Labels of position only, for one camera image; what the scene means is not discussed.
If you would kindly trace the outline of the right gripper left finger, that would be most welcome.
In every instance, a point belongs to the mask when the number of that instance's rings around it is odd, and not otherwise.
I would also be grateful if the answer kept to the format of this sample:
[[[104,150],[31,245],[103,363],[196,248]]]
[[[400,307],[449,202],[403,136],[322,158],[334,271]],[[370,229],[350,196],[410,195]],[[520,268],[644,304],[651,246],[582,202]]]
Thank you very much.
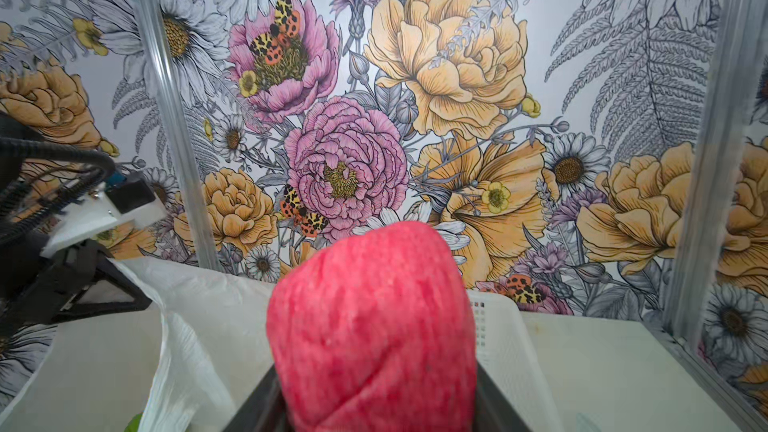
[[[259,381],[224,432],[290,432],[291,423],[281,384],[272,366]]]

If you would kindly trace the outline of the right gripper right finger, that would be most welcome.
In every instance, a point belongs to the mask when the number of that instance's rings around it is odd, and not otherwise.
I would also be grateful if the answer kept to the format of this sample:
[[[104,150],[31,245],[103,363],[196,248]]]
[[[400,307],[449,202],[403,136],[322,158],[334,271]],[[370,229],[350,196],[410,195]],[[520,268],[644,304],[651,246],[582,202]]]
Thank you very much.
[[[473,431],[531,431],[480,363],[477,363]]]

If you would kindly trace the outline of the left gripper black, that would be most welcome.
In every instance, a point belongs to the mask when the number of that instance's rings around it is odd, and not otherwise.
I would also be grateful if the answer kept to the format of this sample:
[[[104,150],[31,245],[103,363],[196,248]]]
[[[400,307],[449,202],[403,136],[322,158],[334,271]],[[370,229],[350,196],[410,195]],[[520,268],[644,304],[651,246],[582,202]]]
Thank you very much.
[[[119,226],[140,230],[165,216],[152,187],[134,174],[113,178],[45,235],[26,233],[1,246],[1,325],[57,325],[143,311],[151,304],[96,236]]]

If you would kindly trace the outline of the translucent white plastic bag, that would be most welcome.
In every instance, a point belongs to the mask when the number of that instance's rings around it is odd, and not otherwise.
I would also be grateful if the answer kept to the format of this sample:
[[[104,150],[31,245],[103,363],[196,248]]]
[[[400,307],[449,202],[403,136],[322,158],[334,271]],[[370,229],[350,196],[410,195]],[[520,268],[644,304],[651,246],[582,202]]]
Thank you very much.
[[[160,314],[140,430],[223,430],[274,363],[266,336],[273,284],[155,258],[116,266]]]

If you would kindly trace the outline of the pink toy fruit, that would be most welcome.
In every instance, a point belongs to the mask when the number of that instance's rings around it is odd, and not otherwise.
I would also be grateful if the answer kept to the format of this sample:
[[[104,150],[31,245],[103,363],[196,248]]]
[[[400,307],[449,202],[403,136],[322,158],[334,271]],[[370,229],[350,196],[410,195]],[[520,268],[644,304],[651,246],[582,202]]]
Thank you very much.
[[[475,322],[447,242],[399,222],[315,253],[274,288],[266,332],[297,431],[468,431]]]

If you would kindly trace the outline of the green toy fruit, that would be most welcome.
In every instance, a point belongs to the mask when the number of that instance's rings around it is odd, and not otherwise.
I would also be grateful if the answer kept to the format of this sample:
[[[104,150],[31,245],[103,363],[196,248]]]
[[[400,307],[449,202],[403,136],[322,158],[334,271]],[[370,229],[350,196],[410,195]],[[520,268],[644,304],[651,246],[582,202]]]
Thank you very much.
[[[136,414],[131,418],[123,432],[138,432],[140,427],[140,422],[142,419],[142,413]]]

